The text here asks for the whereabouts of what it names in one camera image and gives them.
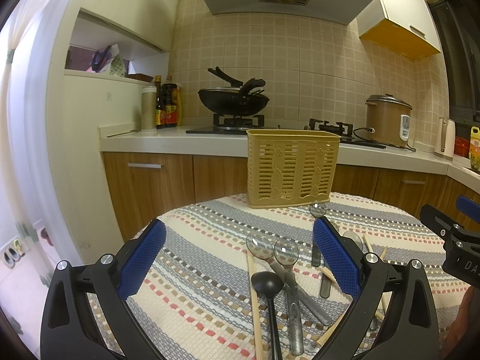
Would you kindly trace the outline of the person's right hand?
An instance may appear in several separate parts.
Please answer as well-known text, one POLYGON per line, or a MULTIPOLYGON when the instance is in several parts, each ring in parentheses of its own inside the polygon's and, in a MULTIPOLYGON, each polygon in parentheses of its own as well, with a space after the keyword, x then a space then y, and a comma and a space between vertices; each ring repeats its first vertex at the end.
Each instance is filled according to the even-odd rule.
POLYGON ((475 287, 470 286, 469 289, 466 291, 465 296, 460 303, 456 319, 451 324, 448 335, 440 351, 441 359, 445 359, 445 357, 455 348, 455 346, 467 332, 469 326, 470 305, 476 290, 477 289, 475 287))

